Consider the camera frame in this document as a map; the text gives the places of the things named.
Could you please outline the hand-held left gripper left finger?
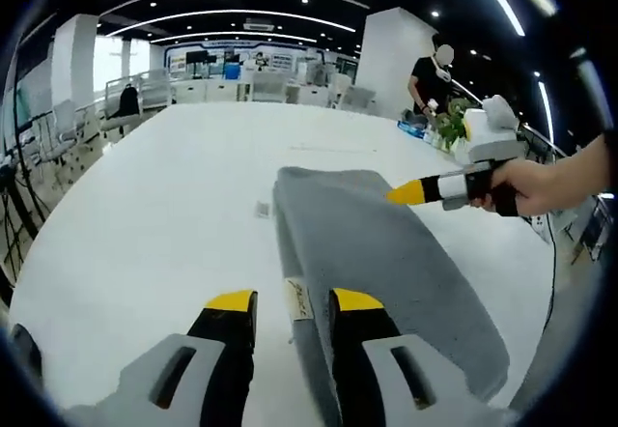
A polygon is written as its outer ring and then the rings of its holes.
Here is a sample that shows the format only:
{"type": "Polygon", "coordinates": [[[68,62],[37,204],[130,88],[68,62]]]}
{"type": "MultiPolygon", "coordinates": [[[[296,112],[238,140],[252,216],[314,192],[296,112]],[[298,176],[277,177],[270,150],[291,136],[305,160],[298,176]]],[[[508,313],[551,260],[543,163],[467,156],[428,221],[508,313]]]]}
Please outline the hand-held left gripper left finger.
{"type": "Polygon", "coordinates": [[[208,301],[189,331],[128,364],[114,392],[65,412],[70,426],[240,426],[254,374],[257,293],[208,301]]]}

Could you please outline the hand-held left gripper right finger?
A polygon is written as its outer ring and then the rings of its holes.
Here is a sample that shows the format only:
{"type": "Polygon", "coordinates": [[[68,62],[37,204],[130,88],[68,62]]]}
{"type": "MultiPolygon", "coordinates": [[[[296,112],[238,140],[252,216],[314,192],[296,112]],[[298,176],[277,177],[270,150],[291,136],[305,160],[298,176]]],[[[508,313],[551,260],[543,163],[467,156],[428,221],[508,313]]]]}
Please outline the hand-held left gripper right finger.
{"type": "Polygon", "coordinates": [[[422,338],[399,332],[383,304],[329,293],[332,378],[346,426],[515,426],[520,415],[468,389],[464,372],[422,338]]]}

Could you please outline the person's right hand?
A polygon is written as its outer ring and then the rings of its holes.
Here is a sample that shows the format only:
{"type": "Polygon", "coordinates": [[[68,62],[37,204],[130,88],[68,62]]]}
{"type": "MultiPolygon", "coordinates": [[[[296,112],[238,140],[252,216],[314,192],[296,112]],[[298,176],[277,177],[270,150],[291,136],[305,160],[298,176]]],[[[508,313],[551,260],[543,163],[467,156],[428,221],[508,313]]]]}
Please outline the person's right hand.
{"type": "Polygon", "coordinates": [[[492,172],[491,189],[508,185],[515,192],[518,215],[535,216],[552,210],[553,168],[526,159],[511,159],[492,172]]]}

